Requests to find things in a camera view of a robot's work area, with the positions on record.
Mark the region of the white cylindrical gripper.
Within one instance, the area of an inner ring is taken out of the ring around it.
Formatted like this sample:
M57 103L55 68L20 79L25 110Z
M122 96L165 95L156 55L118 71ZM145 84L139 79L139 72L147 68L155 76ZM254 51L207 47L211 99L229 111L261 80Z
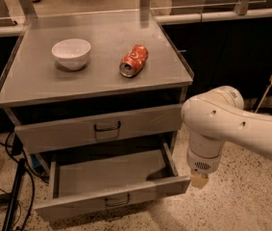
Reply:
M218 169L224 143L222 140L190 132L186 159L192 169L190 172L192 187L203 189L208 184L208 174Z

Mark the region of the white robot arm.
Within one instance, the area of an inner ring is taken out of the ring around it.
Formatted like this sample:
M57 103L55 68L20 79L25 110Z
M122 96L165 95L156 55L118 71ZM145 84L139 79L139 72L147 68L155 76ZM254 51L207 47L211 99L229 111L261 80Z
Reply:
M239 91L222 86L192 96L181 109L189 128L187 164L190 183L202 189L217 171L222 148L229 141L272 161L272 115L244 110Z

